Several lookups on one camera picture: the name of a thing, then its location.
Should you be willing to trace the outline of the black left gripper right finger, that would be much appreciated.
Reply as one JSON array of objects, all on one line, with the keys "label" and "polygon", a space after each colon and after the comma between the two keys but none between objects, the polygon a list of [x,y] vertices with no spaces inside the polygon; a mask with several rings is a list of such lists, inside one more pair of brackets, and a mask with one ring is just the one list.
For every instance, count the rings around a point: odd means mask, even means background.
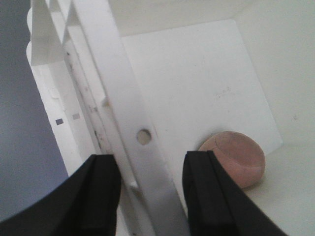
[{"label": "black left gripper right finger", "polygon": [[182,186],[193,236],[284,236],[241,190],[213,151],[188,151]]}]

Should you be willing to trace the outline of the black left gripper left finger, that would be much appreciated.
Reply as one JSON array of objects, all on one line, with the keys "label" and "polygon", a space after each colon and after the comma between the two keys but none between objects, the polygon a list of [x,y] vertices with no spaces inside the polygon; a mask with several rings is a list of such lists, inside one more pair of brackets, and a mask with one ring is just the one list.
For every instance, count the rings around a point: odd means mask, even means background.
[{"label": "black left gripper left finger", "polygon": [[91,155],[46,197],[1,222],[2,236],[114,236],[121,174],[113,155]]}]

